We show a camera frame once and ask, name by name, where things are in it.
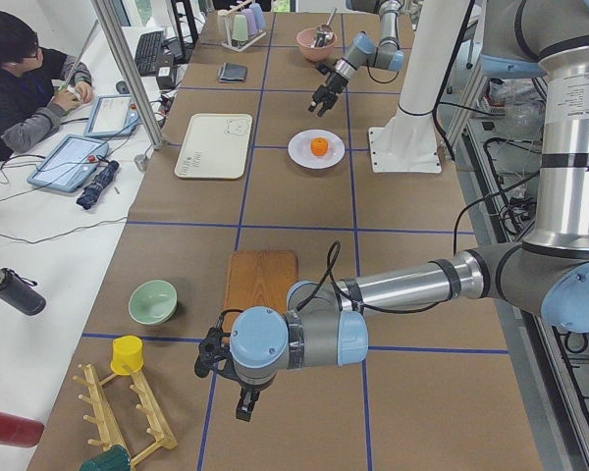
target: black bottle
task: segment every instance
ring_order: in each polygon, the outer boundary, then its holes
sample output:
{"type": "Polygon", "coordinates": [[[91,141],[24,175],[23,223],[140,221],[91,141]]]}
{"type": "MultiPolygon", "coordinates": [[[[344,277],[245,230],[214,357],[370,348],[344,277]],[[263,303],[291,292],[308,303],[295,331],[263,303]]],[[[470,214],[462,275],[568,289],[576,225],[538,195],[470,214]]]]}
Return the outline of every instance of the black bottle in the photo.
{"type": "Polygon", "coordinates": [[[9,268],[0,269],[0,299],[27,316],[38,314],[46,305],[43,296],[31,288],[35,285],[37,285],[36,282],[22,279],[9,268]]]}

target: orange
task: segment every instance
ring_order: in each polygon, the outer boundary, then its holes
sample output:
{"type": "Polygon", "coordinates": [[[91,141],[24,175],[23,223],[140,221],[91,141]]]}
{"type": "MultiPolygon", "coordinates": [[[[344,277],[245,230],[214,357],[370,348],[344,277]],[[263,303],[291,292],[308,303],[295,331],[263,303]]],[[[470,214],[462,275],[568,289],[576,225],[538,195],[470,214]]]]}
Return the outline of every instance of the orange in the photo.
{"type": "Polygon", "coordinates": [[[310,150],[316,157],[323,157],[329,148],[330,143],[324,137],[316,137],[310,142],[310,150]]]}

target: yellow cup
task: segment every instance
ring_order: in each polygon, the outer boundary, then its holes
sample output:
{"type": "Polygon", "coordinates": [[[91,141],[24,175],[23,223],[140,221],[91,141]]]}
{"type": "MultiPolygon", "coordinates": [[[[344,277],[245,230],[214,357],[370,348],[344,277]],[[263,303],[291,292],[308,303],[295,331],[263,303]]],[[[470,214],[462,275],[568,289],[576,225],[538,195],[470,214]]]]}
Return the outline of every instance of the yellow cup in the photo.
{"type": "Polygon", "coordinates": [[[131,371],[139,371],[144,366],[143,345],[136,336],[118,337],[113,341],[114,354],[111,371],[121,376],[128,376],[131,371]]]}

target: wooden block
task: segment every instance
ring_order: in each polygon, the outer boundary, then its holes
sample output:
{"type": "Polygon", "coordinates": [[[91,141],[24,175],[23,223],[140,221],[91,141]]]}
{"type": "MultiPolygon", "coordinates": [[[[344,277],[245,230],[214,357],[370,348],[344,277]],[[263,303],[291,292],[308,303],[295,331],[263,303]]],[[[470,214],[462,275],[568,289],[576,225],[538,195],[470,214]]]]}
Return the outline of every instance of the wooden block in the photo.
{"type": "MultiPolygon", "coordinates": [[[[286,312],[286,295],[297,281],[296,255],[289,250],[248,250],[229,259],[225,309],[266,306],[286,312]]],[[[230,332],[237,313],[225,317],[223,330],[230,332]]]]}

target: red cylinder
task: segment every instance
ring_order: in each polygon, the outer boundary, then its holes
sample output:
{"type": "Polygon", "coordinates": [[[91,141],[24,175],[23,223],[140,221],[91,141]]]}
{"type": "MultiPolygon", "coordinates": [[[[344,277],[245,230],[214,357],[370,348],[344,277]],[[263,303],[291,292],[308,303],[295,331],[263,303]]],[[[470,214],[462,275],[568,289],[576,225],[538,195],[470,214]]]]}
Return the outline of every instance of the red cylinder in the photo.
{"type": "Polygon", "coordinates": [[[30,448],[39,443],[43,428],[36,420],[0,412],[0,445],[30,448]]]}

